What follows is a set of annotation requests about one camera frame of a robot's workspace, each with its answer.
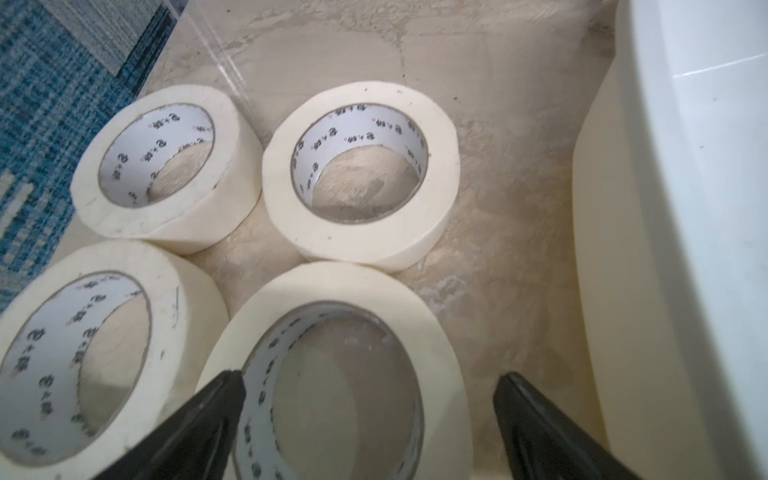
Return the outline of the masking tape roll one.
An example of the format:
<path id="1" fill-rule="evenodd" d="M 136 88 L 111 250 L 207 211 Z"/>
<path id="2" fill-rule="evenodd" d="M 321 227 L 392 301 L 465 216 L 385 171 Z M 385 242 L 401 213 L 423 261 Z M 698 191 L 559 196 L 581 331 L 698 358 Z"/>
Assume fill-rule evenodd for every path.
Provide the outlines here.
<path id="1" fill-rule="evenodd" d="M 170 160 L 207 147 L 199 170 L 170 195 L 151 188 Z M 233 100 L 210 86 L 176 85 L 120 110 L 93 138 L 70 186 L 96 234 L 192 254 L 229 235 L 261 194 L 263 148 Z"/>

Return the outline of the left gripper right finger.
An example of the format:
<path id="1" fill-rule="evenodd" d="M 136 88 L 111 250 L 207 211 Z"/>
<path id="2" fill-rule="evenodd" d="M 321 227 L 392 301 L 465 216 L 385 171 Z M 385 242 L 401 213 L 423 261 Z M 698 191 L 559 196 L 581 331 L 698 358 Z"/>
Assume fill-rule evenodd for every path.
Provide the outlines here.
<path id="1" fill-rule="evenodd" d="M 499 378 L 493 406 L 515 479 L 637 477 L 517 372 Z"/>

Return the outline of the masking tape roll five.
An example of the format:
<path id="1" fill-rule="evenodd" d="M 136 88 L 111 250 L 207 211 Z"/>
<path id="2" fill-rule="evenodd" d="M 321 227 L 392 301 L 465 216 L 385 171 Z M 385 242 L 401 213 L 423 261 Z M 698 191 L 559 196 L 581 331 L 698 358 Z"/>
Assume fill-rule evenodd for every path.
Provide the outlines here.
<path id="1" fill-rule="evenodd" d="M 227 479 L 294 479 L 274 428 L 280 369 L 293 347 L 322 322 L 359 316 L 404 348 L 418 393 L 410 438 L 389 479 L 467 479 L 473 448 L 467 394 L 452 345 L 429 307 L 373 268 L 321 261 L 271 280 L 229 322 L 200 374 L 203 388 L 225 370 L 243 376 L 246 398 L 225 468 Z"/>

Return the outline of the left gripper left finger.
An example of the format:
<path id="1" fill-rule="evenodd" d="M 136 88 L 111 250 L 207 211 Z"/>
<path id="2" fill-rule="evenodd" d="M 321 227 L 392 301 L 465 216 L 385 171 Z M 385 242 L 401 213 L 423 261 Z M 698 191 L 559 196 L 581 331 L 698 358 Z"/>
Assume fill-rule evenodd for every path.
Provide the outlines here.
<path id="1" fill-rule="evenodd" d="M 99 479 L 221 479 L 236 438 L 246 389 L 225 370 L 103 472 Z"/>

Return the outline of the masking tape roll two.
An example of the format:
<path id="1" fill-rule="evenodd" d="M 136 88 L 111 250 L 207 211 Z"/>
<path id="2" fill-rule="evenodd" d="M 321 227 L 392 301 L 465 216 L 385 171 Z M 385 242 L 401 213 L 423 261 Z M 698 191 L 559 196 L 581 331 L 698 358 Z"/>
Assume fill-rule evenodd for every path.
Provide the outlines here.
<path id="1" fill-rule="evenodd" d="M 339 223 L 314 213 L 324 169 L 344 152 L 386 147 L 419 183 L 393 212 Z M 460 183 L 456 128 L 432 99 L 404 85 L 361 81 L 321 92 L 275 131 L 262 160 L 263 199 L 272 224 L 306 258 L 386 272 L 419 262 L 443 234 Z"/>

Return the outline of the masking tape roll six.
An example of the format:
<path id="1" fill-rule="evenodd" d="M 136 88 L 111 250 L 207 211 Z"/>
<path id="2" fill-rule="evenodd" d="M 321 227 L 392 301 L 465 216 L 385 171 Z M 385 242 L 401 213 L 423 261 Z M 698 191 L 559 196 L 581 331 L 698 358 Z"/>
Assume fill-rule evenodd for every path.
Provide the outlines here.
<path id="1" fill-rule="evenodd" d="M 87 350 L 106 319 L 141 298 L 141 368 L 102 428 L 78 400 Z M 80 248 L 31 282 L 1 316 L 1 475 L 90 479 L 146 438 L 194 394 L 229 321 L 215 282 L 146 242 Z"/>

